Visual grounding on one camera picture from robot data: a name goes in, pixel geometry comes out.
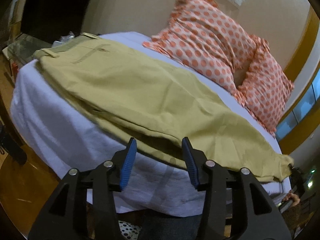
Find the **person's right hand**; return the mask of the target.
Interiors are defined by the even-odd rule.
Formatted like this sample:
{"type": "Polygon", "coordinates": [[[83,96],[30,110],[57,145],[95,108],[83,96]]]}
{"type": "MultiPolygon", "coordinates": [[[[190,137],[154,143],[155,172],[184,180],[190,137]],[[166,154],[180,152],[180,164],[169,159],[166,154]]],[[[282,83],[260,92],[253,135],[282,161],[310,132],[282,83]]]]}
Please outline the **person's right hand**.
{"type": "Polygon", "coordinates": [[[284,202],[291,201],[292,202],[291,207],[293,207],[293,206],[296,206],[296,205],[298,205],[300,203],[300,198],[299,198],[299,196],[297,194],[289,192],[283,198],[283,201],[284,202]]]}

